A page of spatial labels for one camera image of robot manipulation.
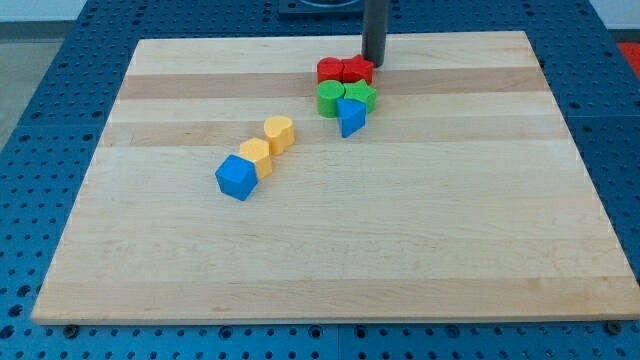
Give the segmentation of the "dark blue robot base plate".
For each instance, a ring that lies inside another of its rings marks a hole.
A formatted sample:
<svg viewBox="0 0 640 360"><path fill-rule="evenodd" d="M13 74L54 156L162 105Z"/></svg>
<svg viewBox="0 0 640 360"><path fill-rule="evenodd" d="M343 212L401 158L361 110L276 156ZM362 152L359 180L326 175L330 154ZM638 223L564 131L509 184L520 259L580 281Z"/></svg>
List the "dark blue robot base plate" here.
<svg viewBox="0 0 640 360"><path fill-rule="evenodd" d="M280 18L361 15L363 0L277 0Z"/></svg>

